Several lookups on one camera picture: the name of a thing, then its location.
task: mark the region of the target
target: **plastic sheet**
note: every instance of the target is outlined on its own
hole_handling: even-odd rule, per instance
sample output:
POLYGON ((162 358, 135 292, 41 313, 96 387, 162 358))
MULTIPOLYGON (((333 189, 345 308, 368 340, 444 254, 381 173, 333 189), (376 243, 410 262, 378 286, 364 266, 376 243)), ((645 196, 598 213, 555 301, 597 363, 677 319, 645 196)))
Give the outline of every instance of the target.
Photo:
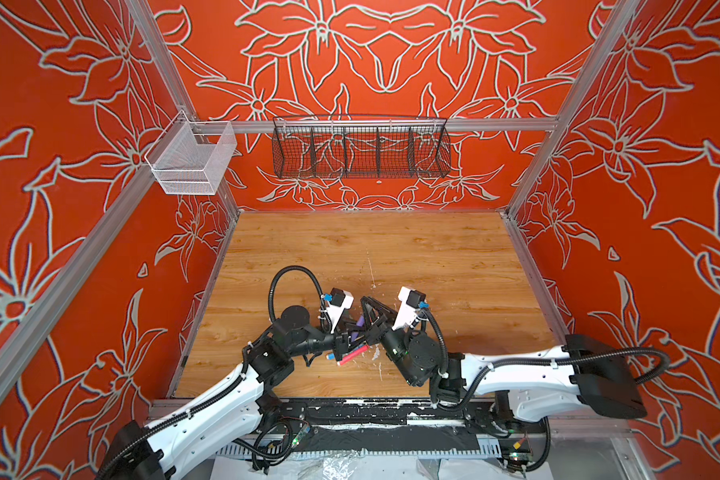
POLYGON ((250 462, 216 457, 211 480, 433 480, 436 471, 424 468, 414 456, 362 457, 356 452, 341 452, 310 460, 286 460, 272 467, 268 476, 253 472, 250 462))

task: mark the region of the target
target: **white paint splatter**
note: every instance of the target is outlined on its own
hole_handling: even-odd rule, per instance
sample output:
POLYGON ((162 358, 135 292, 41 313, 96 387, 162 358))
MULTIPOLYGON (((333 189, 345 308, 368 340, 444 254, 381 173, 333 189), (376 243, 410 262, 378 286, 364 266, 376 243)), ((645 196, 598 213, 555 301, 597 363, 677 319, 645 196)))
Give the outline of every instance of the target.
POLYGON ((373 265, 371 264, 371 252, 366 250, 365 253, 368 255, 368 267, 371 269, 371 288, 376 288, 376 280, 373 278, 373 265))

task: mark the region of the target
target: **purple marker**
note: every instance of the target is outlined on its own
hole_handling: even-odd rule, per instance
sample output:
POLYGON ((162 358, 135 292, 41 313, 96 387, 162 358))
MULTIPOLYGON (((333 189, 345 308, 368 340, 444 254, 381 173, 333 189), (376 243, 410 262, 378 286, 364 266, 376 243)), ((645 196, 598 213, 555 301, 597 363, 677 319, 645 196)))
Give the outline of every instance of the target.
MULTIPOLYGON (((358 320, 358 326, 365 325, 365 318, 363 318, 363 315, 360 315, 360 320, 358 320)), ((357 332, 352 332, 352 334, 349 336, 350 339, 354 342, 358 338, 357 332)))

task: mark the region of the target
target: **white wire basket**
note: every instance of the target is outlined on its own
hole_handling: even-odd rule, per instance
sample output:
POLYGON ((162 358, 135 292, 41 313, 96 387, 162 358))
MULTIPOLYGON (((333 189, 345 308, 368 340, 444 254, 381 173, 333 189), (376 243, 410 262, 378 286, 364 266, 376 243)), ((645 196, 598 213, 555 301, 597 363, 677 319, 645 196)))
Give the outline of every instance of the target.
POLYGON ((167 194, 215 194, 237 148, 230 122, 221 135, 213 137, 195 134, 192 130, 195 123, 180 111, 145 155, 167 194))

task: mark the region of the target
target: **black end cap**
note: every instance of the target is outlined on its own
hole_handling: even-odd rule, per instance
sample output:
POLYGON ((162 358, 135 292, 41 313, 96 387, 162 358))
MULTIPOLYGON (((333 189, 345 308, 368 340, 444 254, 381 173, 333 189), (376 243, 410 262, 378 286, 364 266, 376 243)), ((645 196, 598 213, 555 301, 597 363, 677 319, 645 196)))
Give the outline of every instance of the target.
POLYGON ((346 294, 344 293, 344 290, 334 288, 331 290, 331 301, 329 303, 334 306, 341 306, 342 303, 344 303, 345 298, 346 294))
POLYGON ((408 306, 412 306, 413 308, 418 308, 418 304, 423 302, 426 298, 426 293, 422 293, 417 290, 411 290, 411 292, 408 294, 408 299, 405 301, 405 304, 408 306))

